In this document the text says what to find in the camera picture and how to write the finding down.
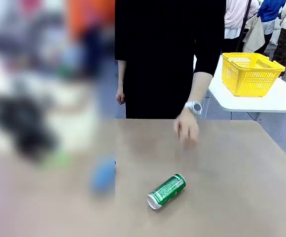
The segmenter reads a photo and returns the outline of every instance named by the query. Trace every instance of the green can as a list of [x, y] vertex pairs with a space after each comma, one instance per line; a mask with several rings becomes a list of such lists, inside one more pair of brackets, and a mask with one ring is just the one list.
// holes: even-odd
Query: green can
[[180, 174], [175, 174], [147, 195], [147, 203], [152, 209], [158, 210], [181, 192], [184, 187], [186, 187], [185, 179]]

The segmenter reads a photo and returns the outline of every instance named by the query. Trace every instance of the black dress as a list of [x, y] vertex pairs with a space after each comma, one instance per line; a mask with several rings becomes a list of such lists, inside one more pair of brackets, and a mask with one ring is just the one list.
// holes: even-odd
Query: black dress
[[115, 57], [127, 61], [128, 119], [175, 119], [195, 72], [214, 74], [226, 0], [116, 0]]

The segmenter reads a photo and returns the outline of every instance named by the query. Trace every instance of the table leg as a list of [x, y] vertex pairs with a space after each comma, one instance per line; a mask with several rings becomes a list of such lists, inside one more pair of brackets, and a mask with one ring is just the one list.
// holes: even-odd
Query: table leg
[[250, 112], [247, 112], [247, 114], [256, 122], [259, 122], [259, 118], [260, 118], [260, 112], [256, 113], [256, 117], [254, 117]]
[[203, 104], [202, 104], [202, 114], [201, 119], [207, 118], [208, 107], [211, 99], [211, 94], [207, 91], [206, 96], [204, 97]]

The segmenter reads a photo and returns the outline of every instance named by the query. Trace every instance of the blue jacket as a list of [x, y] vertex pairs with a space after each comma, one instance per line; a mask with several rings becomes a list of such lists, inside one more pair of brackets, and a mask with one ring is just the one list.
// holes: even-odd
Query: blue jacket
[[260, 16], [261, 22], [273, 21], [278, 17], [279, 10], [285, 3], [286, 0], [265, 0], [257, 16]]

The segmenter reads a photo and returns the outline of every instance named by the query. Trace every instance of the right hand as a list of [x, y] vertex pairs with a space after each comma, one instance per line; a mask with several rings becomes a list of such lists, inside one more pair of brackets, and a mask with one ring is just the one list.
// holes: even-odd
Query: right hand
[[119, 103], [119, 105], [123, 105], [125, 100], [124, 100], [124, 94], [123, 94], [123, 89], [119, 88], [117, 91], [116, 99]]
[[174, 131], [185, 147], [191, 147], [198, 142], [199, 127], [197, 119], [189, 109], [183, 109], [174, 122]]

